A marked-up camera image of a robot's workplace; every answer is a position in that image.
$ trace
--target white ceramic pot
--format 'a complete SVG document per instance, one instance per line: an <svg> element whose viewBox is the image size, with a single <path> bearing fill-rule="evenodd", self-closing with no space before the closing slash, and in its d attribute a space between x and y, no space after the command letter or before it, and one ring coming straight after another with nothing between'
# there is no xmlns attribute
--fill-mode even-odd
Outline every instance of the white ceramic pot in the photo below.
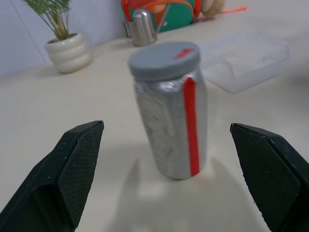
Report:
<svg viewBox="0 0 309 232"><path fill-rule="evenodd" d="M92 55L81 34L75 34L71 38L45 44L50 60L55 68L62 73L78 71L92 61Z"/></svg>

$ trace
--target potted plant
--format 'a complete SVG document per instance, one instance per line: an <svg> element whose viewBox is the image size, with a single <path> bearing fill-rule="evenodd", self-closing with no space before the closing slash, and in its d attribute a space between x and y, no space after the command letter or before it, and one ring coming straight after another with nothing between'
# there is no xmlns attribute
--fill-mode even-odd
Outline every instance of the potted plant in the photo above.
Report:
<svg viewBox="0 0 309 232"><path fill-rule="evenodd" d="M79 33L69 33L70 0L24 0L49 26L56 38L45 44L55 68L62 73L80 70L92 61L88 46Z"/></svg>

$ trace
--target backpack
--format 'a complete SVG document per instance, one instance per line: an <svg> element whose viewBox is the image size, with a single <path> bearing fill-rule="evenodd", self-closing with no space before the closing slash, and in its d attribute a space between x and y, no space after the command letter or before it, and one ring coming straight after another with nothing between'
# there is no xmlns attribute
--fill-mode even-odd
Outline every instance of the backpack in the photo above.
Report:
<svg viewBox="0 0 309 232"><path fill-rule="evenodd" d="M171 4L160 32L187 26L197 20L202 0L121 0L125 18L131 21L134 10L146 8L152 14L154 29L164 14L167 4Z"/></svg>

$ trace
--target white wall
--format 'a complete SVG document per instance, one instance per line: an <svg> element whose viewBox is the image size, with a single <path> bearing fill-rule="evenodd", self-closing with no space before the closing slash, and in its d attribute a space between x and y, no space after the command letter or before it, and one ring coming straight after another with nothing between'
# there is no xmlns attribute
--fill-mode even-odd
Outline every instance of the white wall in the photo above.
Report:
<svg viewBox="0 0 309 232"><path fill-rule="evenodd" d="M69 30L90 46L122 35L120 0L71 0ZM53 32L23 0L0 0L0 77L49 61Z"/></svg>

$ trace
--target orange strap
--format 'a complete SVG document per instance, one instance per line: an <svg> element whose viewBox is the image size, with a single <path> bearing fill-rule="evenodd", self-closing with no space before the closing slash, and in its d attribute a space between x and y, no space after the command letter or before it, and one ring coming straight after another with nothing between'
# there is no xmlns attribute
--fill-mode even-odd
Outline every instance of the orange strap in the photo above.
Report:
<svg viewBox="0 0 309 232"><path fill-rule="evenodd" d="M123 8L126 19L130 21L131 16L130 16L129 5L127 1L128 0L121 0L121 4L122 4L122 8ZM191 12L193 14L193 21L195 21L197 17L199 16L200 9L201 9L201 0L195 0L195 9L193 9L192 5L188 3L186 0L157 0L155 2L151 2L149 4L144 5L143 8L147 8L147 7L151 7L155 5L171 4L171 3L180 3L180 4L184 4L190 7Z"/></svg>

